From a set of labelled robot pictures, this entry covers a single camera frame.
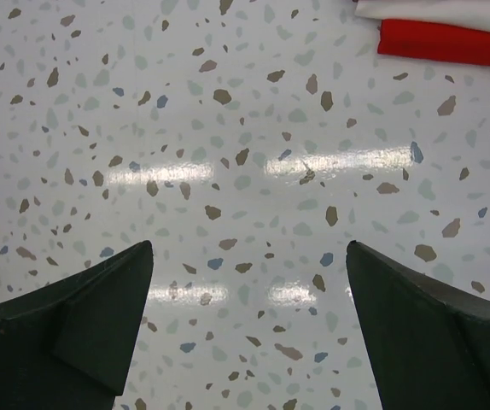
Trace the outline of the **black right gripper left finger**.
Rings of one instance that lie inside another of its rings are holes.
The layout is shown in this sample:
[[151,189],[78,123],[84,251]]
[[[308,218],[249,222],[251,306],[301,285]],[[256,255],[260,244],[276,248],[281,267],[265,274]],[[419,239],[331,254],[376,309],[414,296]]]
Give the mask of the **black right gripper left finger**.
[[145,240],[0,303],[0,409],[110,409],[123,395],[154,265]]

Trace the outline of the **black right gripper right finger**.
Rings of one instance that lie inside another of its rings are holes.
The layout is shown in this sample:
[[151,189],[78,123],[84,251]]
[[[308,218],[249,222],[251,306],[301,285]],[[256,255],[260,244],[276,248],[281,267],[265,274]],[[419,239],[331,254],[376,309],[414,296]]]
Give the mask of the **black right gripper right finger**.
[[347,276],[385,409],[490,409],[490,301],[352,241]]

